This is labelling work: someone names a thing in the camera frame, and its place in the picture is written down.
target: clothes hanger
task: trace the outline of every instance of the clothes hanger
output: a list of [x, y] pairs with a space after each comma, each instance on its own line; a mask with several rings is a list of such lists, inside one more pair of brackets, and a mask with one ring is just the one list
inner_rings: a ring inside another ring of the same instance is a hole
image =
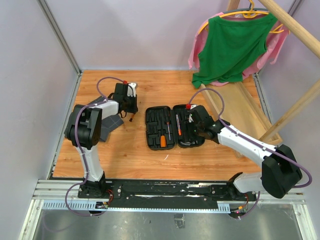
[[[241, 8], [241, 9], [237, 9], [237, 10], [231, 10], [231, 11], [227, 11], [224, 14], [220, 15], [220, 18], [223, 17], [227, 17], [227, 16], [231, 16], [231, 15], [236, 15], [236, 14], [242, 14], [245, 18], [247, 19], [252, 19], [255, 18], [258, 14], [264, 14], [264, 15], [268, 15], [269, 12], [267, 9], [265, 8], [254, 8], [255, 7], [255, 3], [253, 2], [253, 0], [249, 0], [250, 1], [250, 9], [248, 8]], [[204, 28], [206, 28], [208, 26], [209, 22], [205, 22], [199, 29], [198, 34], [200, 34], [202, 32], [202, 30]], [[280, 24], [279, 26], [277, 26], [275, 29], [273, 29], [272, 31], [270, 31], [270, 34], [279, 34], [282, 33], [284, 31], [284, 29], [277, 31], [279, 28], [281, 28], [283, 26], [283, 24]]]

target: pink shirt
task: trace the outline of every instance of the pink shirt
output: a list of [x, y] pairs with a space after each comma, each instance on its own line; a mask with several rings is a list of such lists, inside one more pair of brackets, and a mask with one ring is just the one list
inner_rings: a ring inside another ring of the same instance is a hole
[[[212, 18], [214, 18], [216, 16], [220, 16], [222, 14], [224, 14], [224, 13], [219, 12], [216, 15], [212, 16]], [[231, 21], [232, 20], [234, 20], [234, 21], [249, 21], [250, 20], [250, 18], [234, 17], [234, 16], [226, 16], [224, 18], [229, 19]], [[276, 28], [280, 24], [281, 23], [279, 21], [277, 21], [272, 29]], [[287, 36], [289, 35], [289, 30], [285, 26], [280, 27], [277, 31], [280, 31], [280, 30], [284, 30], [284, 31], [281, 33], [268, 34], [268, 36], [266, 38], [266, 47], [267, 47], [266, 52], [264, 54], [262, 54], [260, 57], [258, 57], [257, 60], [251, 66], [249, 66], [247, 69], [245, 69], [242, 72], [243, 79], [249, 77], [253, 73], [258, 72], [260, 69], [262, 69], [262, 67], [270, 59], [273, 59], [273, 61], [271, 61], [270, 64], [275, 64], [275, 62], [277, 61], [279, 52], [280, 52]], [[188, 59], [190, 69], [193, 67], [193, 63], [196, 68], [199, 68], [200, 63], [199, 63], [198, 54], [201, 53], [201, 51], [204, 49], [204, 47], [206, 45], [207, 38], [208, 38], [208, 31], [207, 30], [203, 29], [200, 32], [200, 34], [198, 34], [199, 31], [200, 31], [200, 28], [196, 32], [196, 35], [195, 35], [195, 38], [193, 41], [193, 47], [192, 47], [192, 50], [191, 50], [191, 53], [190, 53], [190, 56]], [[223, 85], [226, 85], [227, 83], [228, 82], [214, 81], [211, 84], [214, 86], [223, 86]]]

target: wall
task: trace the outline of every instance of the wall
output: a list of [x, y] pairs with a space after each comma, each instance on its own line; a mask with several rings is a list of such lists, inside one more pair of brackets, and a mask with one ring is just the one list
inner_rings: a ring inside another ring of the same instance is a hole
[[[318, 0], [304, 1], [294, 18], [320, 40]], [[260, 75], [273, 122], [278, 120], [319, 78], [320, 60], [293, 34], [286, 40], [275, 65]], [[320, 97], [315, 99], [280, 132], [299, 163], [312, 173], [313, 183], [304, 188], [313, 225], [320, 237]]]
[[0, 53], [0, 231], [14, 240], [52, 163], [76, 74], [35, 0], [1, 1]]
[[[47, 0], [83, 69], [188, 69], [200, 25], [227, 0]], [[293, 0], [277, 0], [286, 10]], [[242, 8], [249, 6], [242, 0]]]

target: gray cloth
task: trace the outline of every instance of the gray cloth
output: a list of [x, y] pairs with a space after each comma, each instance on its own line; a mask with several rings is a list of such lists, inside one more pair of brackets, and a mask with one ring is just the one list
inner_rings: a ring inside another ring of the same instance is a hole
[[[99, 102], [102, 102], [104, 98], [102, 96], [98, 97], [96, 100], [93, 100], [89, 104], [96, 104]], [[105, 119], [102, 119], [101, 124], [101, 135], [100, 135], [100, 141], [105, 142], [107, 141], [109, 133], [111, 133], [113, 130], [115, 130], [120, 125], [124, 124], [124, 121], [121, 119], [121, 117], [117, 115], [108, 116]]]

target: clothing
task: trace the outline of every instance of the clothing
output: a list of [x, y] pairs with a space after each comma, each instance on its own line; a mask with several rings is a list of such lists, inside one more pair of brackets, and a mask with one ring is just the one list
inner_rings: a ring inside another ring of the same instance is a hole
[[[219, 12], [219, 13], [215, 14], [212, 18], [214, 18], [216, 16], [220, 16], [222, 14], [224, 14], [224, 13]], [[234, 17], [234, 16], [226, 16], [226, 17], [224, 17], [224, 19], [231, 20], [231, 21], [250, 21], [250, 20], [252, 20], [252, 18]], [[280, 24], [281, 24], [281, 22], [277, 21], [272, 29], [275, 29]], [[247, 69], [245, 69], [242, 72], [243, 79], [247, 78], [248, 76], [250, 76], [253, 73], [258, 72], [260, 69], [262, 69], [262, 67], [270, 59], [273, 60], [270, 64], [274, 64], [277, 61], [280, 50], [281, 50], [287, 36], [289, 35], [289, 30], [285, 26], [282, 26], [278, 30], [279, 31], [284, 30], [284, 31], [281, 33], [269, 33], [269, 35], [267, 36], [267, 40], [266, 40], [266, 46], [267, 46], [266, 53], [259, 56], [257, 58], [257, 60], [251, 66], [249, 66]], [[198, 34], [199, 31], [200, 31], [200, 29], [198, 29], [198, 31], [196, 32], [196, 35], [194, 37], [192, 50], [191, 50], [191, 53], [190, 53], [190, 56], [188, 59], [188, 64], [189, 64], [190, 69], [193, 67], [193, 63], [196, 68], [199, 68], [200, 63], [199, 63], [198, 54], [204, 49], [204, 46], [205, 46], [207, 38], [208, 38], [208, 31], [207, 30], [203, 29]], [[220, 87], [220, 86], [227, 84], [227, 82], [221, 83], [219, 81], [214, 81], [214, 82], [211, 82], [210, 84]]]
[[215, 80], [242, 81], [242, 72], [267, 51], [267, 36], [276, 22], [272, 13], [250, 21], [230, 21], [219, 16], [209, 19], [208, 37], [198, 54], [200, 67], [193, 74], [193, 85], [198, 88], [201, 83]]

